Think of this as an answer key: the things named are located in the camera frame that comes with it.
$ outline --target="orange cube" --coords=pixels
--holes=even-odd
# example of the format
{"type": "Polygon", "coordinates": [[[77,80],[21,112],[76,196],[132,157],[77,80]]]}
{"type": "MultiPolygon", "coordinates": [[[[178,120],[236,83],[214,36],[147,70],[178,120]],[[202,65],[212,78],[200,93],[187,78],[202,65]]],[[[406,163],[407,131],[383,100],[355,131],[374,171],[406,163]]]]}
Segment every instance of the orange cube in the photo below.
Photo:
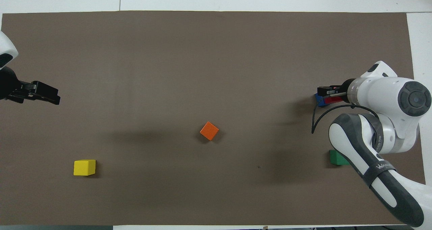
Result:
{"type": "Polygon", "coordinates": [[[212,123],[207,121],[207,123],[204,125],[204,127],[201,129],[200,133],[201,135],[205,136],[209,141],[215,137],[219,129],[215,127],[212,123]]]}

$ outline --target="brown table surface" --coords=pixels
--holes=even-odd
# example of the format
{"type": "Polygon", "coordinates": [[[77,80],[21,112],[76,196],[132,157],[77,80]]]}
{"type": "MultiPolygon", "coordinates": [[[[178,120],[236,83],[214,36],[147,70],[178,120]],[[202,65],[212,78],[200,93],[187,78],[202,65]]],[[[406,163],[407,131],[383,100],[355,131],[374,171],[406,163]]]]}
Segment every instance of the brown table surface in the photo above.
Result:
{"type": "MultiPolygon", "coordinates": [[[[404,13],[21,13],[2,30],[8,66],[61,102],[1,102],[0,224],[399,223],[329,162],[331,121],[364,111],[310,128],[318,86],[378,60],[412,78],[404,13]],[[97,173],[73,176],[80,159],[97,173]]],[[[384,158],[424,182],[420,143],[384,158]]]]}

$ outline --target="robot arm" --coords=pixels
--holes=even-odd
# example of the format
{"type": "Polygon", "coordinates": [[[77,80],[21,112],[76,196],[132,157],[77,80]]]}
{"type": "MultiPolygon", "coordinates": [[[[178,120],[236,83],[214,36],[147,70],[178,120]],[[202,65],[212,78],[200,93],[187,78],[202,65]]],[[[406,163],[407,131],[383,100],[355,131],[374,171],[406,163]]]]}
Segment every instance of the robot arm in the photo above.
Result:
{"type": "Polygon", "coordinates": [[[323,89],[327,94],[344,94],[344,101],[372,109],[378,118],[371,114],[338,116],[329,128],[331,144],[396,218],[415,229],[430,229],[432,187],[406,179],[380,156],[414,145],[418,122],[431,105],[429,91],[412,79],[398,78],[382,61],[344,84],[321,87],[321,96],[323,89]]]}
{"type": "Polygon", "coordinates": [[[0,99],[8,99],[22,104],[24,99],[42,100],[58,105],[58,90],[40,81],[31,83],[18,80],[15,72],[6,66],[18,55],[11,40],[0,31],[0,99]]]}

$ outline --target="yellow cube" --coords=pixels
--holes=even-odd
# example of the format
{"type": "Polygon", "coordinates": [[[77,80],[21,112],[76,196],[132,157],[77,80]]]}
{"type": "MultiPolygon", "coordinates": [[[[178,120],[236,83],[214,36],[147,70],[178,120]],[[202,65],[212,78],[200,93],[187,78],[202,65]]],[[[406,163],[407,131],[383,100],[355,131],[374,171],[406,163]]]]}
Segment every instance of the yellow cube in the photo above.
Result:
{"type": "Polygon", "coordinates": [[[89,176],[96,173],[96,160],[85,159],[74,162],[74,175],[89,176]]]}

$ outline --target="green cube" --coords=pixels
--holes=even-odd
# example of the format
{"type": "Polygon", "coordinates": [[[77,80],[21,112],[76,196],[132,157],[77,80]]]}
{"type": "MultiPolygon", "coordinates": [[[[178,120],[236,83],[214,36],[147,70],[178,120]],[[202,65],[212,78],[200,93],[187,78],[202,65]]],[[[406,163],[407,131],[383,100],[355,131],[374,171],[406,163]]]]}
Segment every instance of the green cube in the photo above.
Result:
{"type": "Polygon", "coordinates": [[[350,165],[350,163],[336,150],[330,150],[330,162],[334,165],[350,165]]]}

